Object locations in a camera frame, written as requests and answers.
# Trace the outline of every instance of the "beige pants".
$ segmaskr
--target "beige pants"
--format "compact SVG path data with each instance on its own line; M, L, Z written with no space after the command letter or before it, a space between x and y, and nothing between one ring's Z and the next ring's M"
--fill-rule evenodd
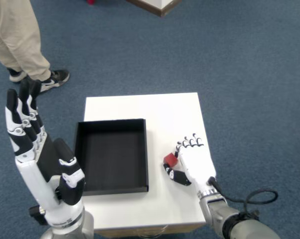
M50 77L29 0L0 0L0 62L15 71L25 71L34 80Z

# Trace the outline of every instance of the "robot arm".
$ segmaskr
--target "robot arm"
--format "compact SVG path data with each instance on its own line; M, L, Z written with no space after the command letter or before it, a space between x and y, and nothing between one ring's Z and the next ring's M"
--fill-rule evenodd
M180 160L188 181L194 184L206 223L220 237L225 239L279 239L272 229L259 222L255 214L248 213L246 210L248 203L265 204L275 201L277 198L275 191L270 189L255 191L245 201L232 200L224 196L215 180L216 171L210 153L196 134L185 137L183 141L177 143L175 156ZM168 163L165 168L169 168L170 172L172 170ZM170 178L183 185L189 185L189 183L185 184L186 180L183 177L179 176L180 180L176 180L170 175ZM275 193L275 197L264 202L249 200L264 191ZM245 211L239 212L229 207L226 199L244 203Z
M25 79L19 96L8 90L6 126L17 168L39 204L30 212L35 214L37 209L54 233L66 234L83 221L85 175L66 143L62 139L52 142L45 131L36 105L40 87L35 82L29 91Z

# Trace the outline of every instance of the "blue carpet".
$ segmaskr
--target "blue carpet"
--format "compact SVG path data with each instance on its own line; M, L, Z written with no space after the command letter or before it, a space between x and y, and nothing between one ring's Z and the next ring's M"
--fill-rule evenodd
M87 96L198 92L224 191L277 189L278 201L258 207L261 221L300 239L300 0L183 0L165 18L124 0L32 4L43 54L53 69L71 71L39 98L53 138L72 145ZM35 239L46 227L28 216L35 200L5 131L11 87L0 64L0 238ZM203 227L162 238L218 237Z

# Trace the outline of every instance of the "black cable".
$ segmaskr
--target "black cable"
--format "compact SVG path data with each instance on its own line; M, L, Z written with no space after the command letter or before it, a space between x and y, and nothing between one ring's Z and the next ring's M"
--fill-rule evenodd
M268 203L272 203L274 201L277 200L279 194L277 193L277 191L273 190L273 189L270 189L270 188L262 188L262 189L258 189L258 190L255 190L253 191L252 193L250 193L245 200L242 200L242 199L234 199L234 198L230 198L228 196L226 196L223 192L222 192L222 189L220 187L220 185L216 182L215 178L214 177L210 177L209 180L208 180L208 183L211 184L225 199L229 200L229 201L232 201L234 203L243 203L243 207L244 207L244 211L241 212L241 215L244 217L244 216L250 216L252 218L255 218L258 220L258 211L253 211L252 213L249 213L248 210L247 210L247 205L248 204L256 204L256 205L264 205L264 204L268 204ZM257 194L260 194L260 193L265 193L265 192L269 192L269 193L273 193L274 194L274 197L269 199L269 200L265 200L265 201L251 201L250 199L252 197L254 197L255 195Z

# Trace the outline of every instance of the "nike logo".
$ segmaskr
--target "nike logo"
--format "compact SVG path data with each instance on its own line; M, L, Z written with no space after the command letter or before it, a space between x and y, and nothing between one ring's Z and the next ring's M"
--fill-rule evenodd
M55 82L53 80L50 80L50 82L42 82L42 84L46 85L46 86L51 86L53 84L55 84Z

